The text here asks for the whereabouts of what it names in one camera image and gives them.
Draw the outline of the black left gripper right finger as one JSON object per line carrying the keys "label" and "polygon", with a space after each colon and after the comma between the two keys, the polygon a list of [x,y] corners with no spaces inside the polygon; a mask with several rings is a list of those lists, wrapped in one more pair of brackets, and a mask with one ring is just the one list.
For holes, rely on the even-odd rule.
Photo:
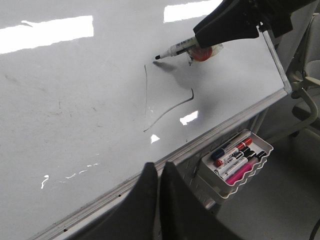
{"label": "black left gripper right finger", "polygon": [[239,240],[199,202],[176,166],[161,174],[161,232],[164,240]]}

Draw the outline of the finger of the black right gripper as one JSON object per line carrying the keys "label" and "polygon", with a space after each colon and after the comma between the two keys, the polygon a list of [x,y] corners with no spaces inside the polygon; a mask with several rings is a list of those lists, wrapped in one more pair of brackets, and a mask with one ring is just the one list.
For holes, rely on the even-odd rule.
{"label": "finger of the black right gripper", "polygon": [[278,38],[293,29],[290,0],[224,0],[193,32],[201,48],[271,31]]}

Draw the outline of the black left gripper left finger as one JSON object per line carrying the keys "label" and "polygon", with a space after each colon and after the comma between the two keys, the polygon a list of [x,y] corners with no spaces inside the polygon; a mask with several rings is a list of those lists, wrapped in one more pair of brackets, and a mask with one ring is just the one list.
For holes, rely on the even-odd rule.
{"label": "black left gripper left finger", "polygon": [[108,216],[72,236],[73,240],[151,240],[158,197],[158,173],[147,162],[127,197]]}

